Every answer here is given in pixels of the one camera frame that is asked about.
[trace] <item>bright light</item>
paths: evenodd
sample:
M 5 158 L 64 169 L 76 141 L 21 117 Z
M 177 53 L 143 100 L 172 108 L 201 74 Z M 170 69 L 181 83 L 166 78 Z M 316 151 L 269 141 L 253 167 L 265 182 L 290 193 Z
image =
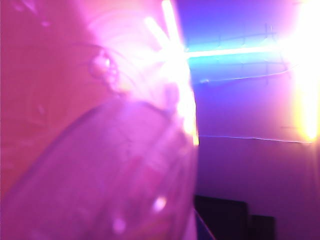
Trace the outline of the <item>bright light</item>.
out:
M 169 38 L 152 17 L 146 17 L 144 23 L 162 48 L 170 44 Z
M 161 5 L 169 37 L 152 17 L 145 18 L 144 23 L 162 47 L 158 52 L 158 59 L 164 62 L 161 73 L 178 88 L 177 115 L 183 120 L 184 132 L 192 136 L 193 144 L 197 146 L 196 104 L 189 82 L 189 65 L 179 37 L 173 6 L 169 0 L 163 0 Z
M 161 5 L 170 41 L 173 44 L 180 44 L 181 41 L 172 4 L 169 0 L 163 0 Z
M 235 55 L 235 54 L 252 54 L 252 53 L 268 53 L 268 52 L 279 52 L 280 48 L 276 45 L 270 46 L 255 46 L 255 47 L 241 47 L 231 49 L 219 49 L 219 50 L 208 50 L 208 51 L 191 51 L 186 52 L 186 58 L 199 58 L 199 57 L 210 57 L 210 56 L 222 56 L 222 55 Z
M 320 1 L 300 4 L 295 33 L 290 38 L 292 60 L 298 64 L 293 71 L 296 85 L 295 118 L 301 134 L 313 141 L 318 135 L 320 94 Z

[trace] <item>water droplet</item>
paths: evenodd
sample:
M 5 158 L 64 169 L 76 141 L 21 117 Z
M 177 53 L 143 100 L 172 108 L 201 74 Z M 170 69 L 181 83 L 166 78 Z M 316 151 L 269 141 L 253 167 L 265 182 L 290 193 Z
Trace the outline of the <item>water droplet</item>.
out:
M 45 28 L 50 27 L 51 23 L 49 21 L 42 21 L 41 25 Z
M 118 217 L 113 221 L 112 227 L 116 234 L 122 234 L 126 230 L 126 222 Z
M 98 55 L 90 62 L 90 74 L 96 79 L 104 79 L 110 71 L 110 59 L 105 55 Z
M 159 196 L 153 203 L 153 210 L 160 212 L 167 204 L 167 199 L 164 196 Z

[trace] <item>pink surface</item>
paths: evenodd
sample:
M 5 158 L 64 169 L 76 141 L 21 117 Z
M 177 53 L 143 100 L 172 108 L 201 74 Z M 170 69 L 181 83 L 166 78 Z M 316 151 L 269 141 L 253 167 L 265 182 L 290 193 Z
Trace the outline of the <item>pink surface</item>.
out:
M 148 16 L 164 27 L 156 0 L 1 2 L 4 240 L 183 236 L 196 147 L 176 107 L 193 96 L 150 58 Z

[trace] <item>wall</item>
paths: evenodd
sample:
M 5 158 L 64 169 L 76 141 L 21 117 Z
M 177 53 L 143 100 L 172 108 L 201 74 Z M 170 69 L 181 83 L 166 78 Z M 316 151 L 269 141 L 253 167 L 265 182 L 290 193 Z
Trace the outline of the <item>wall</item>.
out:
M 196 192 L 274 216 L 278 240 L 318 240 L 319 164 L 319 145 L 201 137 Z
M 265 26 L 285 39 L 299 7 L 294 0 L 177 2 L 192 51 L 216 48 L 219 38 L 261 33 Z M 224 48 L 241 44 L 241 38 L 221 41 Z M 200 83 L 242 77 L 241 64 L 226 67 L 221 60 L 190 62 L 201 136 L 196 193 L 245 201 L 251 214 L 274 216 L 278 240 L 320 239 L 320 143 L 286 142 L 304 140 L 295 120 L 294 79 L 281 74 Z

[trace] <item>dark object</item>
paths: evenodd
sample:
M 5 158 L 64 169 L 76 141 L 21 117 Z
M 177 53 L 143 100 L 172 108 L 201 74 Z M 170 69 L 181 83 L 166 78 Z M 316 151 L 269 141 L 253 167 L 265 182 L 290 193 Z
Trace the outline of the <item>dark object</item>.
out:
M 195 211 L 196 235 L 198 240 L 216 240 L 201 216 Z
M 218 240 L 248 239 L 248 206 L 245 202 L 197 195 L 194 205 Z
M 251 217 L 251 240 L 275 240 L 276 220 L 272 216 L 252 215 Z

